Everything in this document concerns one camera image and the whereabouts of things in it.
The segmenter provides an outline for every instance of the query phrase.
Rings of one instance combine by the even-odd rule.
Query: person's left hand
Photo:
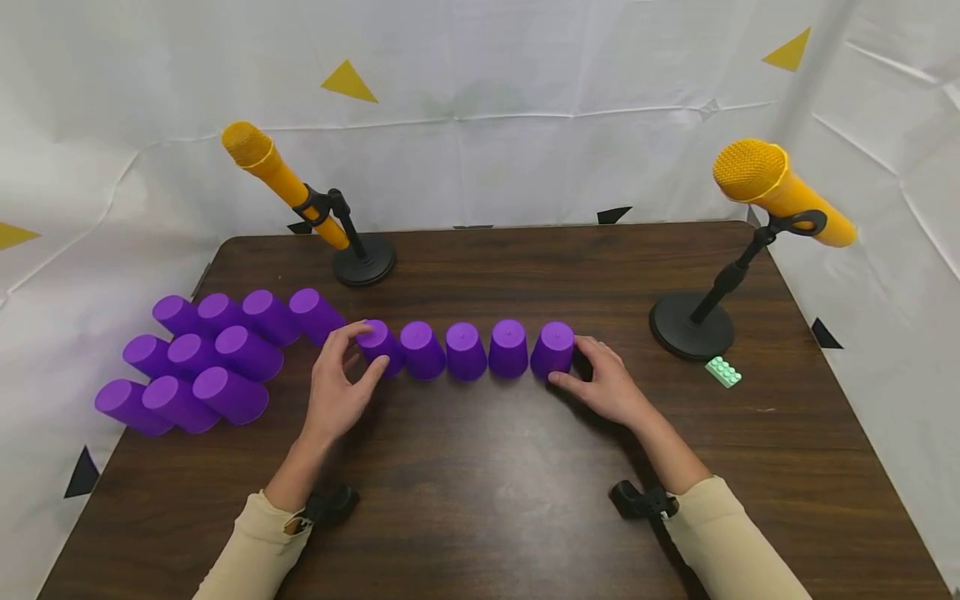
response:
[[[347,380],[348,370],[359,356],[346,363],[344,353],[357,335],[371,331],[364,321],[331,331],[324,349],[313,366],[310,404],[300,441],[308,444],[331,444],[347,433],[360,419],[370,402],[373,388],[390,364],[390,357],[379,356],[363,377],[354,384]]]

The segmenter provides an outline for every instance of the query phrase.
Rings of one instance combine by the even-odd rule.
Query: microphone stand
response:
[[[303,204],[293,206],[300,218],[310,227],[317,227],[333,212],[344,226],[344,232],[350,242],[349,248],[333,254],[333,274],[347,287],[374,285],[383,279],[396,264],[396,251],[390,240],[378,233],[360,235],[350,219],[350,207],[344,195],[336,188],[330,188],[325,194],[304,184],[307,198]],[[310,219],[304,214],[306,208],[313,208],[319,214]]]
[[[826,226],[827,215],[820,210],[806,210],[789,217],[770,215],[770,222],[754,231],[750,245],[739,258],[724,267],[706,295],[673,292],[657,300],[650,310],[650,330],[654,338],[668,352],[685,360],[706,363],[720,356],[733,344],[733,321],[720,306],[720,300],[747,276],[750,261],[773,244],[778,233],[789,231],[811,236]]]

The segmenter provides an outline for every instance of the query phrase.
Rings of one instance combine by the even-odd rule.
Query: beige sleeve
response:
[[[274,508],[263,492],[251,494],[194,600],[271,600],[310,536],[310,527],[292,536],[284,533],[293,518]]]
[[[712,477],[677,499],[666,529],[711,600],[809,600],[727,482]]]

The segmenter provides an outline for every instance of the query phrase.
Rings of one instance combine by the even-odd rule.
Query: yellow triangle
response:
[[[32,231],[17,228],[13,225],[0,223],[0,250],[13,248],[14,246],[18,246],[24,242],[29,242],[30,240],[39,236],[39,233],[33,233]]]
[[[804,59],[806,40],[809,37],[810,28],[807,27],[802,34],[794,37],[764,57],[763,61],[778,66],[781,69],[786,69],[787,71],[796,71],[800,68],[800,61]]]
[[[357,98],[358,100],[366,100],[367,102],[380,104],[376,96],[370,92],[367,84],[364,84],[360,76],[357,75],[356,69],[353,68],[349,60],[344,60],[344,63],[338,66],[337,70],[326,78],[326,81],[321,87],[335,91],[338,94]]]

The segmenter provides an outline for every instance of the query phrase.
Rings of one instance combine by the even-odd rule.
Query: microphone clip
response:
[[[331,189],[331,192],[336,192],[336,195],[332,195],[321,194],[306,183],[303,187],[305,187],[307,191],[306,200],[303,201],[303,204],[297,204],[296,206],[291,206],[291,208],[293,208],[293,211],[310,227],[319,227],[320,224],[330,216],[331,211],[333,212],[333,216],[338,219],[343,219],[344,216],[350,214],[350,208],[347,206],[347,201],[344,200],[344,195],[340,193],[340,190]],[[313,208],[317,211],[316,219],[311,219],[306,216],[307,208]]]
[[[770,241],[764,246],[769,246],[777,238],[777,234],[782,231],[789,231],[796,235],[813,236],[819,234],[827,227],[827,215],[822,210],[805,210],[789,217],[775,217],[770,215],[770,223],[765,228],[770,236]]]

